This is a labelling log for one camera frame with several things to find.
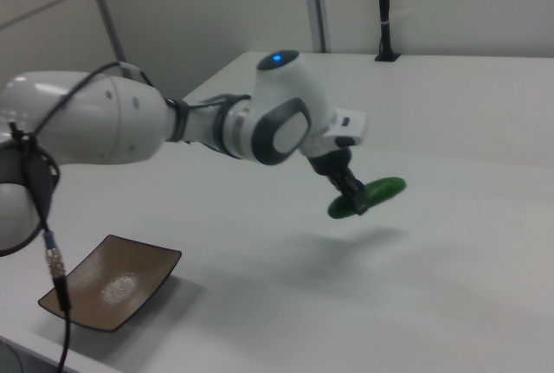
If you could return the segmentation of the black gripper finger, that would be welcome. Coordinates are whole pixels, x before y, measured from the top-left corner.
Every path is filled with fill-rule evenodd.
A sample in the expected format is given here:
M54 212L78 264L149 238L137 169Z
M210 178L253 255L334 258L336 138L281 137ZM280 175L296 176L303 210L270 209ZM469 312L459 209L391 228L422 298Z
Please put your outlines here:
M351 214L362 215L369 208L365 185L356 178L347 178L345 180L345 192L343 195Z

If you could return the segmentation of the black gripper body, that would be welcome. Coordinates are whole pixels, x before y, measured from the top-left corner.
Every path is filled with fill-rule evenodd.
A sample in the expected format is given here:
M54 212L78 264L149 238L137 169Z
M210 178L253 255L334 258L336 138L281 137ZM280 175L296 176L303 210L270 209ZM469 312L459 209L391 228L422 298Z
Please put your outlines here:
M308 161L318 175L327 177L342 194L357 194L360 191L360 182L349 168L350 149L330 151L319 157L308 158Z

